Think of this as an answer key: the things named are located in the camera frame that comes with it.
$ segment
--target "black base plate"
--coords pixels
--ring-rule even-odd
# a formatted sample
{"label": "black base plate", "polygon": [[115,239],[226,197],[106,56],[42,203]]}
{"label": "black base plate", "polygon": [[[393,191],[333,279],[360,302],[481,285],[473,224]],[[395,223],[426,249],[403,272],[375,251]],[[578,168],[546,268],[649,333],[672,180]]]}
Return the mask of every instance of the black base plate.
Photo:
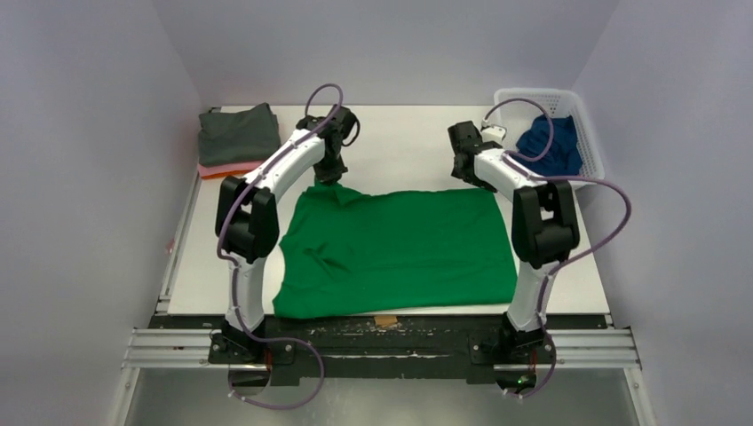
{"label": "black base plate", "polygon": [[[493,365],[526,364],[527,355],[505,357],[499,350],[503,316],[397,316],[389,328],[377,326],[374,317],[347,316],[323,319],[279,319],[267,316],[266,337],[296,337],[310,342],[324,356],[327,377],[463,379],[467,383],[495,383]],[[219,329],[222,317],[154,316],[151,328]],[[548,315],[550,329],[604,329],[602,315]],[[301,377],[318,377],[316,358],[305,347],[275,343],[272,385],[297,385]],[[537,351],[538,362],[547,353]],[[370,358],[386,356],[387,358]],[[247,363],[243,359],[226,364]]]}

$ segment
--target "folded pink towel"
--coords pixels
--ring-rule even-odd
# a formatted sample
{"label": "folded pink towel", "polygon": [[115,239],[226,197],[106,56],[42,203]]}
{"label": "folded pink towel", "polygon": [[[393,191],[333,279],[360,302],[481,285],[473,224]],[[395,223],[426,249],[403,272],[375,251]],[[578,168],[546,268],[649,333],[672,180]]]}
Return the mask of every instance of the folded pink towel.
{"label": "folded pink towel", "polygon": [[199,170],[199,176],[202,179],[221,178],[227,175],[234,175],[237,173],[246,173],[254,170],[258,166],[262,165],[262,161],[258,162],[234,162],[231,164],[223,164],[221,166],[204,167],[201,164],[196,166]]}

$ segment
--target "green t-shirt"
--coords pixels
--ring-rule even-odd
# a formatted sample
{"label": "green t-shirt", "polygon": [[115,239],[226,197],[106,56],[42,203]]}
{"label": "green t-shirt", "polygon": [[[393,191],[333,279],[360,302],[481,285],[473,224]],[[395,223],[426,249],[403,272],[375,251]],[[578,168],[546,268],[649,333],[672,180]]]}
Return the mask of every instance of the green t-shirt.
{"label": "green t-shirt", "polygon": [[516,272],[504,221],[482,189],[366,195],[315,185],[280,248],[279,317],[505,304]]}

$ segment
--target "blue cloth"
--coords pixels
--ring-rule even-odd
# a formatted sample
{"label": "blue cloth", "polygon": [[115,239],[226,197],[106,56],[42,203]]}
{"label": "blue cloth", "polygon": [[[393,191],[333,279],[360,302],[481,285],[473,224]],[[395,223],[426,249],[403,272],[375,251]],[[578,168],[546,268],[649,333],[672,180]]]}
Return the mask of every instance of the blue cloth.
{"label": "blue cloth", "polygon": [[[574,176],[580,173],[583,159],[578,152],[578,131],[575,129],[573,116],[553,118],[554,140],[546,155],[538,162],[527,162],[515,158],[517,162],[542,176]],[[531,130],[526,131],[518,140],[518,150],[526,157],[535,157],[546,147],[549,140],[549,124],[546,117],[536,117]]]}

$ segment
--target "pink cloth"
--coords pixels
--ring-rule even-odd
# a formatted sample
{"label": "pink cloth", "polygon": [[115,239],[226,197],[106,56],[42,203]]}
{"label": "pink cloth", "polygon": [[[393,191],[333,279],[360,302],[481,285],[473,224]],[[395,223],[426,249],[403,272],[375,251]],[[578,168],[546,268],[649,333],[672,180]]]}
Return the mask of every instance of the pink cloth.
{"label": "pink cloth", "polygon": [[199,176],[202,178],[208,178],[215,175],[230,175],[242,171],[252,171],[258,166],[262,165],[262,161],[259,162],[234,162],[231,164],[223,164],[221,166],[204,167],[199,164],[196,168],[199,170]]}

